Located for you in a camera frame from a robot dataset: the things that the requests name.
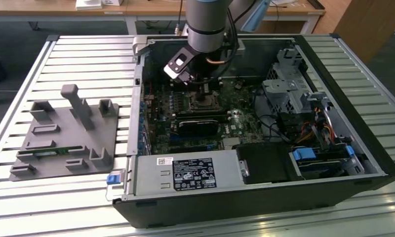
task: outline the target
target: warning label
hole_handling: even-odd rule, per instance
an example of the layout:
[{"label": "warning label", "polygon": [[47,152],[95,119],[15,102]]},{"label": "warning label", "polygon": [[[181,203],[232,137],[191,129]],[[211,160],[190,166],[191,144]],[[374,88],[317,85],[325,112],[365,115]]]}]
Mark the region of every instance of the warning label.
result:
[{"label": "warning label", "polygon": [[173,170],[177,191],[217,188],[213,158],[174,160]]}]

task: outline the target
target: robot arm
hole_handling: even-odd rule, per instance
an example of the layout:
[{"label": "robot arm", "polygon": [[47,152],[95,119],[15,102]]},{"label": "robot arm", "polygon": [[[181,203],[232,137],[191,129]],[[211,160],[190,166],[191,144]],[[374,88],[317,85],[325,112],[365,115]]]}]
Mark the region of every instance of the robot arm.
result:
[{"label": "robot arm", "polygon": [[[205,84],[202,78],[219,77],[211,75],[219,65],[228,64],[222,73],[229,69],[238,50],[237,28],[248,32],[258,29],[270,1],[187,0],[189,46],[181,49],[165,67],[177,82]],[[221,60],[228,27],[233,40],[225,48],[233,53]]]}]

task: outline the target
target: floor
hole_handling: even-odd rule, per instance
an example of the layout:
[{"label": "floor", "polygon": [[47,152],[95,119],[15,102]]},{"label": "floor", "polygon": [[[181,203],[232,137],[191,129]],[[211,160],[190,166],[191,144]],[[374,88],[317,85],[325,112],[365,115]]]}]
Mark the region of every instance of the floor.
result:
[{"label": "floor", "polygon": [[[159,22],[150,28],[138,23],[139,34],[173,34],[175,22]],[[42,22],[33,31],[27,22],[0,22],[0,61],[8,77],[0,90],[18,91],[39,55],[49,35],[123,35],[125,22]],[[395,95],[395,35],[389,40],[369,67]],[[0,92],[0,122],[16,92]]]}]

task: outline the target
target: metal rail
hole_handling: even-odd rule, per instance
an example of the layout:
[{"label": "metal rail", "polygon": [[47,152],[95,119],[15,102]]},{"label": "metal rail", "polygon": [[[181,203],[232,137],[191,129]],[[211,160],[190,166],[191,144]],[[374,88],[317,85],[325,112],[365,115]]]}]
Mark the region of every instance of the metal rail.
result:
[{"label": "metal rail", "polygon": [[[341,40],[306,36],[352,103],[395,161],[395,98]],[[135,229],[106,199],[107,174],[10,182],[35,100],[69,106],[59,90],[77,83],[89,104],[121,108],[115,169],[127,158],[134,84],[133,36],[61,37],[49,42],[0,125],[0,236],[395,236],[395,182],[336,207]],[[320,90],[322,86],[314,78]],[[123,190],[114,190],[114,195]]]}]

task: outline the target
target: table leg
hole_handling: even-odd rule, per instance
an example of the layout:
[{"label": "table leg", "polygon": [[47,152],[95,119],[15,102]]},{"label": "table leg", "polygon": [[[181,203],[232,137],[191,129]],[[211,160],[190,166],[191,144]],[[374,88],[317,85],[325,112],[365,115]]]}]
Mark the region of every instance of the table leg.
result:
[{"label": "table leg", "polygon": [[137,16],[127,16],[126,17],[126,25],[127,25],[127,31],[129,31],[130,35],[138,35]]},{"label": "table leg", "polygon": [[304,25],[301,34],[312,34],[314,32],[320,17],[321,17],[320,15],[313,15],[309,17],[309,20]]},{"label": "table leg", "polygon": [[34,31],[38,31],[41,29],[38,21],[29,21],[29,23]]}]

